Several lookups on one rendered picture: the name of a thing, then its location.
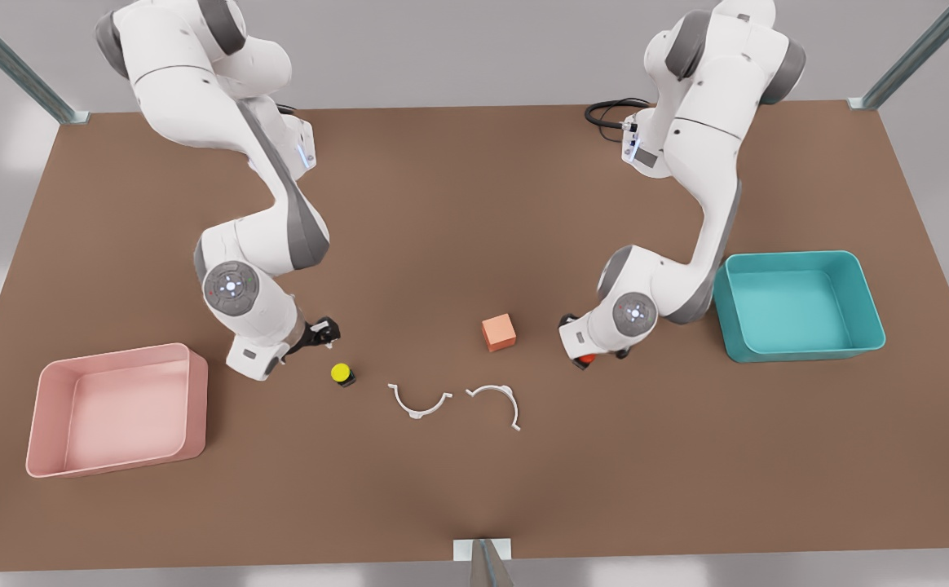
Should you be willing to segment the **pink storage box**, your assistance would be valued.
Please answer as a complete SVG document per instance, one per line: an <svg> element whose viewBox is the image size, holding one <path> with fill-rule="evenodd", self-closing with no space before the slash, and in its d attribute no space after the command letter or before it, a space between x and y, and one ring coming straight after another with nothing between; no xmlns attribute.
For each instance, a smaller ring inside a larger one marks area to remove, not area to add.
<svg viewBox="0 0 949 587"><path fill-rule="evenodd" d="M42 369L26 471L80 477L198 457L209 365L183 343L53 361Z"/></svg>

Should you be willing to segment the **orange cube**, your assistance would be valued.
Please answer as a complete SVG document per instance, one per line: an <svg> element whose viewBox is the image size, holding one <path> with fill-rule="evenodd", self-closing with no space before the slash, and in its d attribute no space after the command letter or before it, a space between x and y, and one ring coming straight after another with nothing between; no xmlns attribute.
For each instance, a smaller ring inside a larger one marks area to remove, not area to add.
<svg viewBox="0 0 949 587"><path fill-rule="evenodd" d="M482 320L482 332L490 352L496 352L514 346L516 332L509 315L499 315Z"/></svg>

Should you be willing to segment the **silver frame post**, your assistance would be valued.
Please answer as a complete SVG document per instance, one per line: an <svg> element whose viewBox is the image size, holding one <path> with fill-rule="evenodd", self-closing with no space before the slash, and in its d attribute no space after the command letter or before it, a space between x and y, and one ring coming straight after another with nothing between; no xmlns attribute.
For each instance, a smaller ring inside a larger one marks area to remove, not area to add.
<svg viewBox="0 0 949 587"><path fill-rule="evenodd" d="M59 124L86 124L90 112L75 110L0 38L0 70Z"/></svg>
<svg viewBox="0 0 949 587"><path fill-rule="evenodd" d="M512 560L510 538L453 540L452 552L453 561L470 563L470 587L514 587L505 567Z"/></svg>
<svg viewBox="0 0 949 587"><path fill-rule="evenodd" d="M847 98L852 111L876 111L949 40L949 5L906 52L859 97Z"/></svg>

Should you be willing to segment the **white curved clip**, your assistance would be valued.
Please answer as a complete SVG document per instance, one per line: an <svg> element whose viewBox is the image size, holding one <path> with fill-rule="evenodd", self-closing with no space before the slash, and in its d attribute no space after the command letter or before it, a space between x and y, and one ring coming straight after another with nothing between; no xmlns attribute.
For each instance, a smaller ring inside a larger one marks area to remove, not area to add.
<svg viewBox="0 0 949 587"><path fill-rule="evenodd" d="M472 387L472 389L466 389L465 394L472 399L486 395L497 395L497 404L500 406L507 405L510 410L509 426L511 430L522 431L522 423L519 419L519 402L515 396L515 391L508 384L483 384L482 386Z"/></svg>
<svg viewBox="0 0 949 587"><path fill-rule="evenodd" d="M414 403L411 401L411 397L407 391L400 389L399 384L388 383L386 387L391 391L394 401L399 405L399 408L414 421L420 421L424 417L433 415L433 413L438 412L442 406L448 404L453 398L453 393L444 391L444 393L438 394L434 402L430 401L429 396L426 398L418 398Z"/></svg>

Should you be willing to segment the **blue storage box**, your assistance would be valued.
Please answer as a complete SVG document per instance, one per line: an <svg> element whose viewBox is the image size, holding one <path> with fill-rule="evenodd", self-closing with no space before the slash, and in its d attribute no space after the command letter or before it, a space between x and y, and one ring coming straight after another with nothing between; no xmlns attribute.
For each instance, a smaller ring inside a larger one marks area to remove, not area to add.
<svg viewBox="0 0 949 587"><path fill-rule="evenodd" d="M847 250L731 255L713 303L736 363L840 360L887 342L862 264Z"/></svg>

